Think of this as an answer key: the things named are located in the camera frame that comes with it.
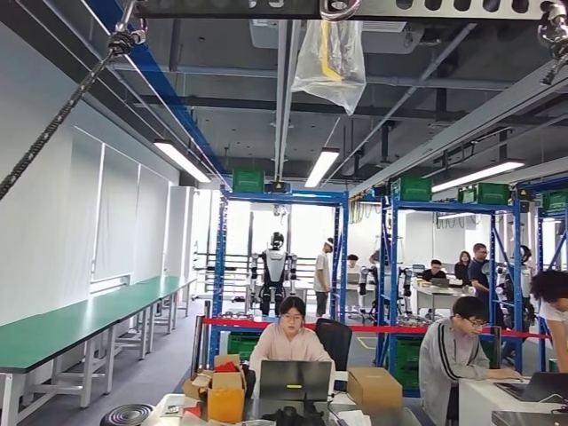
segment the brown cardboard box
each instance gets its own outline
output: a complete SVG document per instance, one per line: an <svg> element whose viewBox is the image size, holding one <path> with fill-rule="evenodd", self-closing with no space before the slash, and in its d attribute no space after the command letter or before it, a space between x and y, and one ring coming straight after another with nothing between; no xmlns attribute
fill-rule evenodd
<svg viewBox="0 0 568 426"><path fill-rule="evenodd" d="M347 392L358 406L381 411L403 404L403 386L384 368L353 367L348 373Z"/></svg>

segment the desk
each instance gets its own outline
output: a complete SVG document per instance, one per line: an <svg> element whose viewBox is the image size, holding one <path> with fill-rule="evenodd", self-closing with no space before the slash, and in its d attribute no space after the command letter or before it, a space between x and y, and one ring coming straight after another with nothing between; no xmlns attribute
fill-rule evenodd
<svg viewBox="0 0 568 426"><path fill-rule="evenodd" d="M416 307L413 309L418 315L422 308L431 308L432 313L435 309L451 309L456 299L462 296L469 296L469 292L464 292L459 288L440 288L435 286L423 287L413 284L413 296L411 303Z"/></svg>
<svg viewBox="0 0 568 426"><path fill-rule="evenodd" d="M568 426L568 414L493 411L491 418L495 426Z"/></svg>
<svg viewBox="0 0 568 426"><path fill-rule="evenodd" d="M202 422L198 422L195 418L192 420L192 417L188 415L183 419L160 417L160 415L164 412L164 405L167 398L171 396L172 395L165 395L163 397L155 409L154 409L154 411L141 426L193 426L202 424ZM258 420L264 414L275 413L279 408L283 408L284 406L293 406L296 408L299 414L302 414L303 411L303 405L302 402L247 399L244 403L243 417L244 417L244 420ZM315 408L318 411L324 412L324 421L326 422L326 425L333 425L330 419L333 418L333 416L330 413L327 403L315 403ZM331 404L331 408L334 413L359 409L355 405L344 406L340 404ZM420 426L420 423L418 422L418 420L416 420L416 417L408 408L402 408L401 410L388 413L373 414L371 416L371 423L373 426Z"/></svg>
<svg viewBox="0 0 568 426"><path fill-rule="evenodd" d="M57 394L79 395L81 407L88 407L94 374L103 366L105 393L110 393L116 353L115 325L143 312L140 354L146 355L149 349L146 343L152 346L154 305L190 282L180 283L177 277L164 280L157 277L0 327L0 375L5 378L0 426L15 426ZM96 339L105 331L108 331L106 348L111 350L107 350L103 359L96 359ZM83 372L62 373L62 356L82 343L86 344ZM52 360L51 384L34 385L33 370ZM60 383L63 377L81 378L81 386ZM22 392L23 405L27 408L18 413ZM43 396L32 403L35 393Z"/></svg>
<svg viewBox="0 0 568 426"><path fill-rule="evenodd" d="M493 384L492 380L459 381L459 426L493 426L492 412L548 414L560 404L522 402Z"/></svg>

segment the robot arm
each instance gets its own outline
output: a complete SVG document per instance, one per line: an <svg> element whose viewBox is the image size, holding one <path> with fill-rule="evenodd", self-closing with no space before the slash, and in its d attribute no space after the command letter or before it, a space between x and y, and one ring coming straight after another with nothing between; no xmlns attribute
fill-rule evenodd
<svg viewBox="0 0 568 426"><path fill-rule="evenodd" d="M291 295L296 294L296 267L298 262L298 256L288 255L288 261L290 262L290 293Z"/></svg>

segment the steel frame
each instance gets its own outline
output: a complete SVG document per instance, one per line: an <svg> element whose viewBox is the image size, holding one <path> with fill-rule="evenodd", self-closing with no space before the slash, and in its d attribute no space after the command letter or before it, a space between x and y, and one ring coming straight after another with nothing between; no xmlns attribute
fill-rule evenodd
<svg viewBox="0 0 568 426"><path fill-rule="evenodd" d="M220 187L219 199L219 220L216 247L215 278L213 280L212 317L217 318L223 310L223 287L225 255L227 238L227 208L229 201L250 201L267 204L304 204L334 207L334 244L332 265L332 297L330 313L334 320L345 322L345 297L347 266L341 264L341 275L338 293L338 270L339 259L347 257L348 225L349 224L349 199L347 192L334 193L326 191L294 191L292 193L232 193L224 185ZM211 326L209 344L208 365L212 366L215 355L219 354L221 331L258 333L258 328Z"/></svg>
<svg viewBox="0 0 568 426"><path fill-rule="evenodd" d="M412 209L415 211L424 211L424 212L447 212L447 213L474 213L482 215L491 216L491 231L490 235L490 324L493 322L495 315L495 307L499 303L499 300L494 299L496 276L495 276L495 255L496 255L496 243L503 255L505 263L509 270L513 268L513 282L514 285L514 302L510 304L514 308L514 329L515 331L523 331L523 315L520 309L522 305L522 295L520 291L520 256L514 256L513 265L507 257L505 250L499 237L499 231L496 227L495 217L499 213L511 213L513 215L515 224L514 231L514 252L520 253L520 204L517 197L514 197L514 201L511 206L492 206L484 204L462 204L459 202L436 202L436 201L402 201L397 198L381 197L375 199L380 202L380 214L381 214L381 238L380 249L381 253L387 253L388 259L388 265L391 267L391 288L389 294L385 293L385 289L385 277L385 267L384 259L380 259L379 269L379 286L376 291L376 303L377 303L377 316L378 324L379 326L396 326L397 325L397 309L396 303L398 297L398 292L398 247L397 240L398 236L398 221L398 216L400 210ZM386 237L386 214L388 211L391 212L391 239L390 247L388 247L388 240ZM390 302L388 310L388 318L385 320L385 300ZM375 363L377 366L384 365L385 357L388 353L388 359L396 359L395 338L397 335L404 335L399 333L391 333L388 336L378 335L376 352ZM520 338L507 338L506 340L511 340L515 344L515 368L520 372L523 368L523 353ZM391 362L388 366L390 374L395 374L395 363ZM405 392L407 396L417 396L410 395L411 392Z"/></svg>
<svg viewBox="0 0 568 426"><path fill-rule="evenodd" d="M545 182L540 182L533 185L520 185L520 188L527 189L536 193L545 193L547 191L554 191L559 189L566 189L568 187L568 177L560 177L555 179L549 179ZM538 271L543 271L544 265L544 248L542 243L544 241L544 235L542 233L542 222L545 218L554 218L559 220L564 220L564 232L560 237L556 249L554 251L554 255L548 265L548 269L554 268L559 260L562 253L563 246L566 249L566 262L568 264L568 207L566 209L555 210L551 212L545 212L542 207L539 208L536 213L536 269ZM539 311L541 309L541 303L539 302ZM539 334L540 335L550 335L547 327L546 322L542 319L540 316L539 320ZM541 371L547 371L547 351L546 341L544 339L539 340L539 351L537 354L537 365Z"/></svg>

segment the open laptop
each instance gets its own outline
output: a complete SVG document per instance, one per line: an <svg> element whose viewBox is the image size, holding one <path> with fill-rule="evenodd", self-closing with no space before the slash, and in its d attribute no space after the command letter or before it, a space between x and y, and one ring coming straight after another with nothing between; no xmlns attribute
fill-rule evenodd
<svg viewBox="0 0 568 426"><path fill-rule="evenodd" d="M563 404L568 401L568 373L534 373L528 383L494 383L495 386L523 402L540 402L557 394L546 402Z"/></svg>
<svg viewBox="0 0 568 426"><path fill-rule="evenodd" d="M260 398L281 401L327 401L332 363L264 360L260 367Z"/></svg>
<svg viewBox="0 0 568 426"><path fill-rule="evenodd" d="M448 288L450 287L450 280L447 278L432 278L430 284L435 287Z"/></svg>

